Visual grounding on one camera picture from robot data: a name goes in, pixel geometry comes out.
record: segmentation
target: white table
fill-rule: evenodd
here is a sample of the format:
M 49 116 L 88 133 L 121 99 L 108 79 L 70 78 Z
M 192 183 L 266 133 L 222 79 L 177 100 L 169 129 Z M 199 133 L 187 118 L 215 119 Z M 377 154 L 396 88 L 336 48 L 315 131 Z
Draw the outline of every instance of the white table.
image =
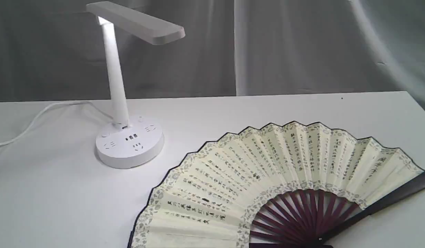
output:
M 0 141 L 17 135 L 50 102 L 0 103 Z M 110 102 L 94 103 L 110 112 Z M 0 148 L 0 248 L 125 248 L 152 187 L 187 152 L 225 132 L 269 122 L 321 121 L 357 138 L 400 146 L 425 168 L 425 112 L 406 92 L 129 100 L 131 114 L 157 118 L 162 153 L 137 168 L 109 168 L 94 138 L 108 121 L 89 105 L 44 114 Z M 425 191 L 335 237 L 335 248 L 425 247 Z

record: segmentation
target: white cable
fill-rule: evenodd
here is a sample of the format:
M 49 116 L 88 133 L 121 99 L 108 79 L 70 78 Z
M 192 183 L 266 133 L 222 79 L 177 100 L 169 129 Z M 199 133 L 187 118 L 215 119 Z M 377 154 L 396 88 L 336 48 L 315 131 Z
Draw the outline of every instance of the white cable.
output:
M 78 104 L 90 104 L 92 105 L 97 111 L 99 111 L 100 113 L 102 113 L 104 116 L 107 116 L 108 118 L 112 119 L 112 117 L 105 113 L 104 111 L 100 110 L 99 108 L 97 108 L 92 102 L 89 101 L 76 101 L 76 102 L 55 102 L 52 104 L 47 105 L 43 110 L 41 110 L 34 118 L 33 120 L 30 122 L 30 124 L 26 127 L 26 129 L 20 133 L 18 136 L 16 136 L 13 139 L 10 139 L 8 141 L 4 141 L 0 143 L 0 146 L 5 146 L 8 145 L 10 143 L 15 142 L 16 140 L 18 140 L 19 138 L 23 137 L 28 130 L 33 126 L 33 124 L 35 123 L 35 121 L 43 114 L 45 113 L 47 110 L 49 110 L 50 108 L 57 106 L 57 105 L 78 105 Z

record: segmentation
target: white desk lamp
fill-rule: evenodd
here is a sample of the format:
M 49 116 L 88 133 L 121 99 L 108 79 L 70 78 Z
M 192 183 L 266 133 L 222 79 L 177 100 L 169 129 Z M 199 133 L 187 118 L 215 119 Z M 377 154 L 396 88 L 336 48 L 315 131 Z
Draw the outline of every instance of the white desk lamp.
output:
M 151 43 L 166 44 L 184 37 L 179 25 L 111 2 L 90 3 L 104 33 L 113 123 L 96 137 L 99 158 L 113 168 L 132 168 L 156 157 L 162 150 L 162 128 L 153 119 L 129 116 L 113 24 Z

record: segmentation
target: lamp base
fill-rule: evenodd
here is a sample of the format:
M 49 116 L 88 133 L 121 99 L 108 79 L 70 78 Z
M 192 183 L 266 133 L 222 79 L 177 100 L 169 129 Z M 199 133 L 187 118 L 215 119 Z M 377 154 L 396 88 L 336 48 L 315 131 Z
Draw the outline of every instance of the lamp base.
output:
M 162 128 L 155 120 L 131 116 L 130 126 L 106 125 L 96 137 L 96 149 L 104 164 L 113 168 L 133 168 L 157 156 L 164 143 Z

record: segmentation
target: gray curtain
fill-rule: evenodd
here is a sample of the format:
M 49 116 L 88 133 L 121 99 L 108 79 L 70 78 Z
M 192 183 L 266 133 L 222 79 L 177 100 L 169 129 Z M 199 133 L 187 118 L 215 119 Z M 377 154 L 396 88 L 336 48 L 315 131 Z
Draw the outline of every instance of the gray curtain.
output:
M 108 99 L 95 0 L 0 1 L 0 101 Z M 408 90 L 425 108 L 425 0 L 118 0 L 182 25 L 116 30 L 128 98 Z

